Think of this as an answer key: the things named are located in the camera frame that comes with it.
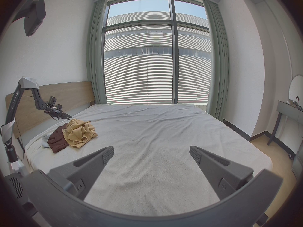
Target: baseboard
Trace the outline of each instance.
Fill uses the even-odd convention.
[[[231,128],[233,131],[237,132],[239,135],[241,135],[244,139],[246,139],[248,141],[255,140],[256,138],[259,138],[262,135],[266,135],[268,138],[271,137],[271,133],[269,133],[268,131],[264,131],[264,132],[262,132],[260,134],[254,135],[254,136],[249,136],[244,131],[240,130],[238,127],[234,126],[232,123],[226,121],[225,119],[223,119],[223,123],[226,126],[228,126],[229,128]],[[273,141],[278,146],[280,146],[283,150],[285,150],[285,152],[287,154],[289,154],[292,158],[294,158],[296,156],[296,154],[291,149],[289,149],[287,145],[285,145],[282,141],[280,141],[277,137],[274,137]]]

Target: white bed sheet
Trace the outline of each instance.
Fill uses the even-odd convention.
[[[41,137],[25,147],[33,170],[48,173],[60,166],[114,146],[115,154],[93,185],[85,202],[131,215],[180,214],[219,199],[189,154],[190,145],[252,167],[254,175],[272,169],[271,159],[222,122],[193,105],[97,104],[75,115],[90,120],[99,135],[80,149],[58,153],[42,146]]]

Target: table leg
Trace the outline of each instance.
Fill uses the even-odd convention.
[[[276,122],[276,125],[274,127],[274,131],[272,132],[272,134],[271,134],[271,136],[269,138],[269,141],[267,142],[267,145],[269,145],[272,142],[273,138],[275,137],[275,134],[277,132],[277,129],[278,129],[281,117],[282,117],[282,113],[279,112],[278,118],[277,118],[277,122]]]

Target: sky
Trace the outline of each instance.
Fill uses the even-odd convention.
[[[207,19],[205,9],[202,6],[174,1],[176,13],[184,13]],[[169,12],[168,0],[135,0],[113,4],[109,7],[108,17],[114,17],[126,13],[163,11]]]

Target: building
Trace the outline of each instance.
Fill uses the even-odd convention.
[[[206,19],[177,13],[177,20],[208,28]],[[107,26],[144,19],[170,20],[169,12],[136,12],[109,17]],[[203,105],[211,77],[209,32],[178,27],[179,104]],[[104,75],[109,104],[172,103],[172,29],[144,25],[106,32]]]

